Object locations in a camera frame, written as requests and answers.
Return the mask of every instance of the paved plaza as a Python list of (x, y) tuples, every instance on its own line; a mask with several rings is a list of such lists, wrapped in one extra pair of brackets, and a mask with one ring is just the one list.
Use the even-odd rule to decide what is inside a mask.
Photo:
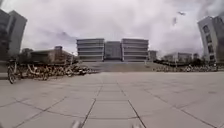
[(0, 81), (4, 128), (224, 128), (224, 73), (100, 73)]

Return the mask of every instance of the street lamp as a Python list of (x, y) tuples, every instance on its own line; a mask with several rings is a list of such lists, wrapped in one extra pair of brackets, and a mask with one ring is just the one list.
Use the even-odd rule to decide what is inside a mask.
[(72, 52), (72, 58), (71, 58), (70, 65), (72, 65), (72, 62), (73, 62), (73, 53), (74, 53), (74, 52)]

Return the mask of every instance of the bicycle wheel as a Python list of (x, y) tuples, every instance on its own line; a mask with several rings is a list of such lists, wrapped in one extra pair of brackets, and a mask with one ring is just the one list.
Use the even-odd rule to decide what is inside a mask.
[(14, 84), (16, 81), (16, 76), (13, 71), (12, 68), (8, 68), (8, 80), (11, 84)]

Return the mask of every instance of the sky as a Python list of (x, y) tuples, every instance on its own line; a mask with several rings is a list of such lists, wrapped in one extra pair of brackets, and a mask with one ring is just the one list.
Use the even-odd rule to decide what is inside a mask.
[(22, 48), (61, 45), (76, 53), (80, 38), (142, 38), (161, 54), (202, 54), (197, 22), (223, 7), (224, 0), (5, 0), (2, 6), (28, 19)]

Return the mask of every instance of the gray building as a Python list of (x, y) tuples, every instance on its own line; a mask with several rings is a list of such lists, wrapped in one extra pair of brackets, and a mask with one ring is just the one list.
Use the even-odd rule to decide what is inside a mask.
[(224, 62), (224, 13), (198, 22), (206, 61)]
[(163, 60), (169, 61), (169, 62), (182, 62), (187, 63), (192, 61), (192, 54), (191, 53), (172, 53), (168, 54), (163, 57)]
[(3, 0), (0, 0), (0, 8), (2, 7)]
[(18, 55), (20, 52), (27, 19), (15, 11), (10, 12), (9, 15), (11, 16), (11, 27), (9, 30), (9, 37), (11, 42), (9, 45), (9, 55), (14, 56)]
[(148, 58), (148, 40), (122, 39), (123, 61), (145, 61)]
[(9, 50), (8, 26), (10, 15), (0, 10), (0, 61), (6, 61)]
[(149, 50), (148, 51), (149, 61), (157, 60), (157, 53), (158, 53), (157, 51)]
[(122, 60), (120, 41), (107, 41), (104, 48), (104, 60)]
[(77, 51), (82, 61), (103, 61), (104, 39), (78, 39)]

